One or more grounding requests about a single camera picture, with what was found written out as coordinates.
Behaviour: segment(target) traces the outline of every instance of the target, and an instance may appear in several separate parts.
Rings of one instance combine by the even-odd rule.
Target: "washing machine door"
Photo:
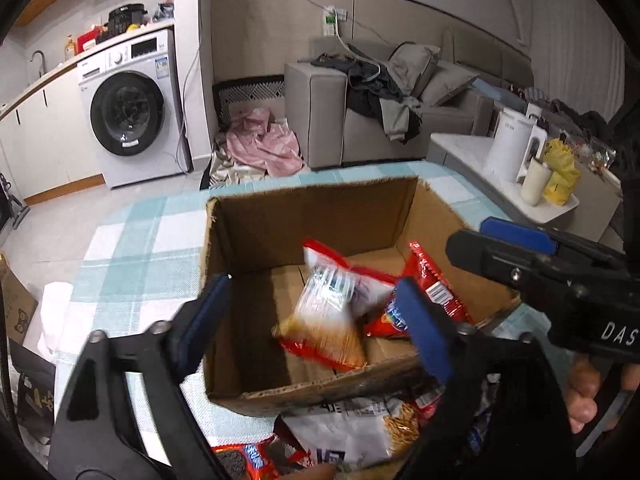
[[[136,155],[162,127],[164,98],[156,82],[140,72],[117,72],[98,87],[91,102],[91,126],[105,150]]]

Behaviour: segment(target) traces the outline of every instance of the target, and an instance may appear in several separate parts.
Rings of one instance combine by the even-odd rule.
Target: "checkered tablecloth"
[[[74,283],[56,360],[56,412],[91,330],[102,329],[109,336],[143,332],[156,320],[170,319],[181,304],[198,295],[200,250],[206,226],[205,204],[210,196],[411,175],[426,180],[471,227],[477,228],[488,216],[507,218],[462,176],[429,162],[301,173],[146,200],[110,215],[96,229]],[[525,330],[546,340],[548,321],[523,305],[498,328],[497,333],[517,337]],[[562,375],[569,362],[568,353],[546,346],[557,373]],[[128,374],[127,379],[147,451],[152,457],[166,461],[142,381],[137,374]],[[258,442],[271,434],[273,418],[241,416],[211,404],[205,395],[201,370],[185,380],[182,390],[212,445]]]

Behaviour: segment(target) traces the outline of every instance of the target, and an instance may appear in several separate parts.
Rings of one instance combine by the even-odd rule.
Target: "floor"
[[[197,190],[201,177],[194,172],[113,190],[98,186],[37,204],[2,250],[39,302],[47,283],[74,282],[95,229],[108,214],[141,200]]]

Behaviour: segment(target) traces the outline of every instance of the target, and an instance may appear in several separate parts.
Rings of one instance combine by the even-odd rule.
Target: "cream tumbler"
[[[520,197],[531,206],[535,206],[540,201],[546,185],[551,180],[554,171],[544,162],[539,162],[535,158],[529,163],[529,171],[522,184]]]

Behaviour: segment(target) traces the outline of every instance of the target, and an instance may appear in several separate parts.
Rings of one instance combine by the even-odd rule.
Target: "cardboard box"
[[[203,283],[216,273],[233,276],[232,306],[205,357],[207,395],[243,415],[392,391],[424,373],[403,340],[365,337],[369,365],[347,373],[280,348],[271,329],[293,312],[304,287],[305,237],[393,274],[404,267],[408,242],[417,241],[478,323],[518,304],[512,290],[449,263],[447,238],[465,225],[417,178],[213,198],[207,212]]]
[[[4,298],[6,334],[22,344],[38,302],[12,273],[4,253],[0,253],[0,282]]]

